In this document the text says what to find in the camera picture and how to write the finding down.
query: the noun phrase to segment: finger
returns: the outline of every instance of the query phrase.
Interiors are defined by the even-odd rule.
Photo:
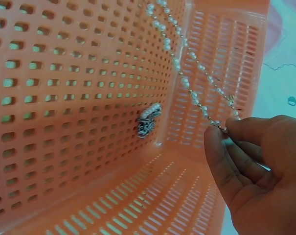
[[[260,146],[245,141],[233,141],[238,147],[240,147],[248,156],[254,159],[257,163],[266,166],[262,156],[262,148]]]
[[[208,127],[205,131],[205,155],[215,183],[227,205],[243,188],[238,180],[239,171],[233,171],[223,151],[222,135],[218,128]]]
[[[233,140],[247,141],[261,145],[265,131],[269,128],[270,119],[249,117],[243,120],[229,118],[226,121],[229,136]]]
[[[248,156],[231,139],[225,141],[228,153],[238,168],[239,172],[249,178],[254,184],[257,183],[268,172]]]

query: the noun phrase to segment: light blue surface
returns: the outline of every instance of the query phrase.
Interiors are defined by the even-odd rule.
[[[296,98],[296,12],[282,0],[272,0],[272,6],[282,17],[282,35],[277,46],[264,57],[253,116],[296,118],[296,106],[288,104],[289,97]],[[226,209],[222,235],[236,234]]]

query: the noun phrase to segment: fingernail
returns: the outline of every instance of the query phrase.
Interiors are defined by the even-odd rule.
[[[241,118],[238,117],[238,116],[228,118],[228,121],[231,121],[231,122],[234,122],[234,121],[240,121],[240,120],[241,120]]]

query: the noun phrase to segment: bundled necklace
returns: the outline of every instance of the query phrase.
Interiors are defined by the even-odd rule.
[[[167,19],[170,23],[172,23],[176,29],[176,33],[179,35],[179,37],[182,38],[183,40],[183,46],[184,47],[187,47],[188,51],[189,51],[189,56],[197,63],[197,68],[203,72],[206,77],[207,77],[207,81],[208,83],[213,86],[215,89],[216,89],[216,92],[218,92],[228,103],[228,106],[232,109],[232,114],[237,117],[238,119],[239,118],[239,113],[238,111],[235,109],[234,107],[234,99],[235,97],[233,95],[225,95],[224,91],[219,88],[215,83],[214,83],[214,78],[212,75],[210,75],[207,71],[206,71],[206,68],[204,65],[202,65],[200,63],[200,61],[198,60],[197,58],[197,55],[191,51],[191,48],[189,47],[189,44],[188,44],[188,39],[185,38],[183,35],[182,35],[182,28],[178,26],[178,21],[176,19],[174,19],[173,15],[170,14],[171,10],[168,8],[167,6],[167,1],[166,0],[157,0],[156,3],[163,9],[164,13],[167,15]],[[162,24],[159,20],[158,20],[158,17],[154,14],[154,10],[155,10],[155,5],[153,3],[150,3],[147,5],[147,10],[146,10],[146,14],[148,16],[151,16],[153,18],[153,27],[155,27],[156,29],[158,29],[160,31],[160,34],[161,34],[161,37],[163,38],[163,43],[164,43],[164,50],[165,51],[168,51],[169,52],[169,55],[173,58],[173,63],[174,63],[174,69],[178,72],[178,75],[181,77],[181,83],[182,83],[182,86],[184,88],[186,88],[186,90],[189,92],[191,98],[192,98],[192,104],[196,105],[202,112],[203,114],[203,117],[208,119],[210,121],[210,124],[213,125],[213,126],[216,126],[218,127],[220,130],[222,130],[223,132],[227,132],[227,129],[226,128],[222,128],[221,127],[221,123],[220,121],[218,120],[213,120],[209,114],[208,114],[208,110],[207,110],[207,107],[202,105],[200,102],[199,102],[199,99],[198,99],[198,94],[191,90],[190,88],[190,83],[189,83],[189,80],[188,80],[188,77],[184,76],[183,74],[183,71],[181,70],[181,62],[178,58],[175,57],[175,54],[174,52],[172,51],[172,48],[171,48],[171,39],[168,38],[166,36],[166,25]],[[154,128],[154,125],[153,125],[153,128],[150,129],[147,127],[146,125],[146,122],[145,121],[146,119],[148,119],[148,122],[151,123],[151,121],[154,122],[154,117],[156,116],[159,116],[160,115],[160,104],[157,105],[158,106],[158,114],[155,115],[154,112],[152,111],[153,108],[150,107],[149,109],[145,110],[140,118],[138,119],[138,121],[141,121],[141,122],[144,122],[145,123],[145,127],[146,127],[146,132],[145,134],[148,134],[150,133],[153,128]]]

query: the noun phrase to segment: hand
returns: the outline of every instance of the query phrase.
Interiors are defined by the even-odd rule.
[[[296,119],[229,119],[226,127],[231,139],[208,127],[205,154],[237,232],[296,235]]]

